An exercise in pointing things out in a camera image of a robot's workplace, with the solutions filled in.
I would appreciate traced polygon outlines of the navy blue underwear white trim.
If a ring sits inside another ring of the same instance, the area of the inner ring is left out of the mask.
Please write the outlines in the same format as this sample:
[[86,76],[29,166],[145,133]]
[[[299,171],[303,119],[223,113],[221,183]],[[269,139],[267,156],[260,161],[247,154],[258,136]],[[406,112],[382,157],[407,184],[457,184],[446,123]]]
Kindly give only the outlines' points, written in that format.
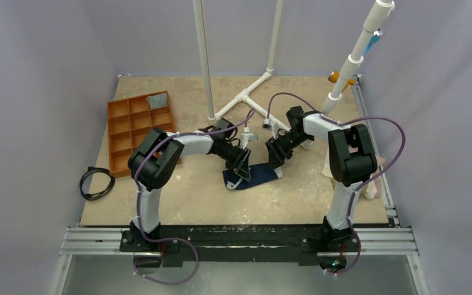
[[282,178],[283,170],[281,168],[269,170],[266,163],[260,163],[250,166],[251,179],[249,181],[229,170],[224,170],[222,175],[228,190],[243,191]]

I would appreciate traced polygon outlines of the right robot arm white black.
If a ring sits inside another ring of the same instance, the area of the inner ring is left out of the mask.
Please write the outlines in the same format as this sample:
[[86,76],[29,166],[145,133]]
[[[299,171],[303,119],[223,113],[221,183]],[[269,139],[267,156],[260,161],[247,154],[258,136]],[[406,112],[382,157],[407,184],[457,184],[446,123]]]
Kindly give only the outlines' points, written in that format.
[[320,234],[321,244],[335,250],[344,243],[341,230],[353,224],[355,197],[360,186],[377,170],[377,158],[367,126],[344,125],[316,111],[305,112],[300,106],[286,113],[291,128],[266,141],[268,168],[274,170],[285,164],[294,148],[318,138],[328,145],[329,168],[336,186],[332,204],[324,222],[329,226]]

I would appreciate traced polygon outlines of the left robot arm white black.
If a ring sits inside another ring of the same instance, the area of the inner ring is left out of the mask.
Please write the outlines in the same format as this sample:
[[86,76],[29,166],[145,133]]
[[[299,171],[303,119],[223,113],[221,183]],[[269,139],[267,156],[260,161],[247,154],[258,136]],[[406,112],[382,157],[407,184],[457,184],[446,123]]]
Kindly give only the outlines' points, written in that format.
[[241,179],[251,179],[247,148],[234,146],[231,134],[237,126],[221,119],[214,127],[189,133],[151,130],[128,160],[131,177],[137,186],[134,225],[139,229],[135,244],[152,251],[159,242],[154,230],[160,225],[159,203],[162,188],[170,180],[181,158],[196,154],[213,154],[225,161],[226,168]]

